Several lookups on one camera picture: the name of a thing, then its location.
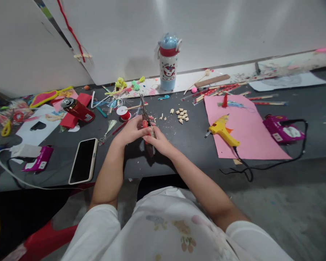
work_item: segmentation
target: glue gun cord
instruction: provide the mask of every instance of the glue gun cord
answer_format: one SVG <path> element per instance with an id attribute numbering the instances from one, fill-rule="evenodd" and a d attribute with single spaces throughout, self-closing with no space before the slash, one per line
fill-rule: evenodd
<path id="1" fill-rule="evenodd" d="M 245 173 L 245 175 L 246 175 L 246 177 L 247 177 L 247 180 L 248 180 L 249 182 L 251 182 L 251 181 L 253 180 L 253 177 L 252 177 L 252 171 L 251 171 L 252 169 L 255 169 L 255 170 L 268 170 L 268 169 L 271 169 L 271 168 L 273 168 L 273 167 L 276 167 L 276 166 L 281 165 L 281 164 L 284 164 L 284 163 L 289 163 L 289 162 L 292 162 L 292 161 L 299 160 L 299 159 L 304 155 L 304 153 L 305 153 L 305 145 L 306 145 L 307 132 L 308 132 L 308 122 L 307 122 L 306 120 L 303 120 L 303 119 L 294 120 L 294 122 L 304 122 L 304 125 L 305 125 L 305 129 L 304 129 L 304 139 L 303 139 L 303 143 L 302 143 L 302 149 L 301 149 L 300 154 L 299 154 L 296 158 L 290 159 L 290 160 L 288 160 L 288 161 L 282 161 L 282 162 L 279 162 L 279 163 L 273 164 L 273 165 L 271 165 L 271 166 L 269 166 L 269 167 L 265 167 L 265 168 L 249 167 L 247 164 L 244 163 L 244 161 L 243 161 L 242 159 L 239 158 L 239 155 L 238 155 L 237 150 L 236 150 L 236 148 L 235 148 L 234 151 L 235 151 L 237 157 L 238 157 L 239 160 L 240 160 L 240 161 L 241 161 L 241 162 L 246 166 L 246 168 L 243 169 L 243 170 L 241 170 L 241 171 L 237 171 L 237 170 L 231 168 L 231 170 L 233 170 L 233 171 L 232 171 L 232 172 L 228 172 L 228 173 L 224 173 L 221 169 L 220 169 L 220 171 L 221 171 L 223 174 L 225 174 L 225 175 L 232 174 L 232 173 Z M 248 178 L 248 176 L 247 176 L 247 174 L 246 174 L 246 171 L 247 171 L 247 170 L 250 170 L 250 174 L 251 174 L 251 178 L 252 178 L 251 181 L 249 180 L 249 178 Z"/>

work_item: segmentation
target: phone screen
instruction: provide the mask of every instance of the phone screen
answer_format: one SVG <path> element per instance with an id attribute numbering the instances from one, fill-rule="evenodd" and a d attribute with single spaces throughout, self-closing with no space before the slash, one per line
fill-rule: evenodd
<path id="1" fill-rule="evenodd" d="M 86 181 L 91 171 L 93 151 L 96 139 L 82 141 L 76 155 L 74 168 L 71 173 L 70 183 Z"/>

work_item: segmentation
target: smartphone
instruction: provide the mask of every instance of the smartphone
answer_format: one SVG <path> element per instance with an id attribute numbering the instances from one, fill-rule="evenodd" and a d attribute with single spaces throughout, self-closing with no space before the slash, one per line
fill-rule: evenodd
<path id="1" fill-rule="evenodd" d="M 79 143 L 69 178 L 69 184 L 79 184 L 93 178 L 98 139 L 92 138 Z"/>

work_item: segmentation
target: charging cable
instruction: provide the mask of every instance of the charging cable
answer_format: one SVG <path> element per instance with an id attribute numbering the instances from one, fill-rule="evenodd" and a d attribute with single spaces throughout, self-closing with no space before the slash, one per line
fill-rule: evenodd
<path id="1" fill-rule="evenodd" d="M 4 150 L 10 150 L 9 149 L 2 149 L 0 150 L 0 153 L 3 152 Z M 0 159 L 0 166 L 8 173 L 10 174 L 13 178 L 15 178 L 16 180 L 19 180 L 20 182 L 22 182 L 23 184 L 29 186 L 29 187 L 33 187 L 33 188 L 36 188 L 36 189 L 43 189 L 43 190 L 57 190 L 57 189 L 78 189 L 78 190 L 87 190 L 86 188 L 75 188 L 75 187 L 72 187 L 72 188 L 42 188 L 42 187 L 39 187 L 39 186 L 35 186 L 35 185 L 32 185 L 32 184 L 29 184 L 27 182 L 25 182 L 24 180 L 21 180 L 19 177 L 17 177 L 16 175 L 13 174 L 12 171 L 10 171 L 1 161 Z"/>

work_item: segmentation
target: water bottle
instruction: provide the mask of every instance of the water bottle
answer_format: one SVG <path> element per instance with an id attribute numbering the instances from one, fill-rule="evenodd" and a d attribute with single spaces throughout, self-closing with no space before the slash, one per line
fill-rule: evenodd
<path id="1" fill-rule="evenodd" d="M 178 54 L 181 47 L 181 39 L 176 34 L 167 33 L 158 42 L 158 59 L 160 67 L 160 87 L 165 91 L 174 90 Z"/>

